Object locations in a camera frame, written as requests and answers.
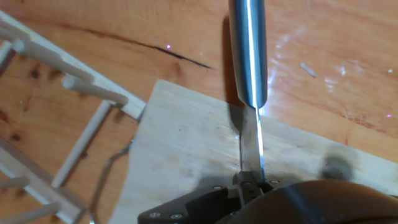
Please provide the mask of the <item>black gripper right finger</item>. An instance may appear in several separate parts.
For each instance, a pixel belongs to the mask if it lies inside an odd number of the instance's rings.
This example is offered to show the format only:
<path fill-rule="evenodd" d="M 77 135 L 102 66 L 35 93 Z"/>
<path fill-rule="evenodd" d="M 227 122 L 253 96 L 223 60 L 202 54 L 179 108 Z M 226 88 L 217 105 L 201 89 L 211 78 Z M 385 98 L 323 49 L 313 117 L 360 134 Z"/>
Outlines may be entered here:
<path fill-rule="evenodd" d="M 285 186 L 286 186 L 286 181 L 268 180 L 262 185 L 262 190 L 264 192 L 269 192 L 271 190 L 275 190 Z"/>

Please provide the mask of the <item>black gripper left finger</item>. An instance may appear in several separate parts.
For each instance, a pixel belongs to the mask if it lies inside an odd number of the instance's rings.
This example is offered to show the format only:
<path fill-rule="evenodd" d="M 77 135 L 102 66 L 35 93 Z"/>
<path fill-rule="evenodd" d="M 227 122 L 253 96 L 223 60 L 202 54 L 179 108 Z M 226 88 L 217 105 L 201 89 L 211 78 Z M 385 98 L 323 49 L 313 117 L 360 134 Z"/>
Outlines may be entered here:
<path fill-rule="evenodd" d="M 142 212 L 138 224 L 226 223 L 245 205 L 263 195 L 263 183 L 250 172 L 234 175 L 231 185 L 212 185 Z"/>

